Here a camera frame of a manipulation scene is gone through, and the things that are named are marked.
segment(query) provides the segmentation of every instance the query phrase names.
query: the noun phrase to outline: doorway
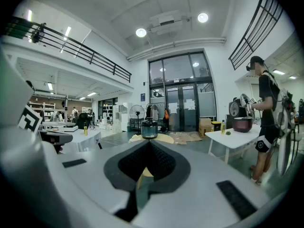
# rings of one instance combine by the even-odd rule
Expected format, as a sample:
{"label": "doorway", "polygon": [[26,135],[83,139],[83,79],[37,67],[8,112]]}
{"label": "doorway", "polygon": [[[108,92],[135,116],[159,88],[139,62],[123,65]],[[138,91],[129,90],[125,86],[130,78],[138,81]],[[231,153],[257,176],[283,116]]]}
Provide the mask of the doorway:
{"label": "doorway", "polygon": [[169,131],[197,131],[198,106],[194,84],[166,87]]}

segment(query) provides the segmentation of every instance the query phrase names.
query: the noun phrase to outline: round ceiling light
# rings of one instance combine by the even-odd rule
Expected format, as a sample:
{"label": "round ceiling light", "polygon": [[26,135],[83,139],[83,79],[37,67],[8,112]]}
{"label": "round ceiling light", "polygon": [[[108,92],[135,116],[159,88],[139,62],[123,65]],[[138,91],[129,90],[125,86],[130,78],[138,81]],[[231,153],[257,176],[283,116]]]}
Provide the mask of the round ceiling light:
{"label": "round ceiling light", "polygon": [[138,37],[144,37],[145,35],[147,34],[147,31],[143,28],[139,28],[137,31],[136,31],[136,35]]}
{"label": "round ceiling light", "polygon": [[201,13],[198,16],[198,20],[201,23],[205,23],[208,20],[208,15],[206,13]]}

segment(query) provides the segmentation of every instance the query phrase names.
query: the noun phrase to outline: pedestal fan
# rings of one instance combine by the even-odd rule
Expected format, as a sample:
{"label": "pedestal fan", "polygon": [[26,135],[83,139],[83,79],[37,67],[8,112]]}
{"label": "pedestal fan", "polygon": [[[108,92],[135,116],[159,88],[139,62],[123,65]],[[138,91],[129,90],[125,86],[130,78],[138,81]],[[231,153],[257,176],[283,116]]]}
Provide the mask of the pedestal fan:
{"label": "pedestal fan", "polygon": [[138,132],[137,135],[140,135],[140,131],[139,131],[139,119],[143,119],[144,118],[144,109],[142,106],[140,105],[134,105],[131,107],[130,109],[130,118],[131,119],[137,119],[137,127],[138,127]]}

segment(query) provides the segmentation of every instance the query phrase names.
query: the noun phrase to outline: round wooden table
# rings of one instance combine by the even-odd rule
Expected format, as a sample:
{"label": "round wooden table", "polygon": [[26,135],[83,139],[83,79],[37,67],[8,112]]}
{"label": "round wooden table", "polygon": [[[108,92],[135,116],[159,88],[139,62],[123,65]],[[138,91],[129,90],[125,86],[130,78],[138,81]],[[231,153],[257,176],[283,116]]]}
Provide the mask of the round wooden table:
{"label": "round wooden table", "polygon": [[[145,140],[145,138],[143,138],[141,135],[138,135],[137,138],[132,139],[132,142],[133,141],[137,141],[137,140]],[[165,134],[161,134],[161,133],[159,133],[157,135],[157,137],[154,138],[154,140],[163,141],[163,142],[166,142],[166,143],[174,143],[174,139],[171,136],[165,135]],[[153,177],[153,175],[149,172],[148,168],[146,167],[143,170],[143,172],[142,172],[142,174],[141,174],[141,176],[140,176],[140,178],[138,180],[137,189],[139,189],[141,187],[141,182],[142,182],[143,176],[145,176],[145,177]]]}

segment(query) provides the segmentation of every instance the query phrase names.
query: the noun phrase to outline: yellow bottle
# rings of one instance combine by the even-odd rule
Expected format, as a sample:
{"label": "yellow bottle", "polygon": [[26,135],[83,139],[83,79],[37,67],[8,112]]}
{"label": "yellow bottle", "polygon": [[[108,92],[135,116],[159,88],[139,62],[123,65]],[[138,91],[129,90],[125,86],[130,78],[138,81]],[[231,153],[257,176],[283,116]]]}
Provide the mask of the yellow bottle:
{"label": "yellow bottle", "polygon": [[222,125],[220,126],[220,131],[222,132],[222,134],[225,134],[225,121],[222,121]]}

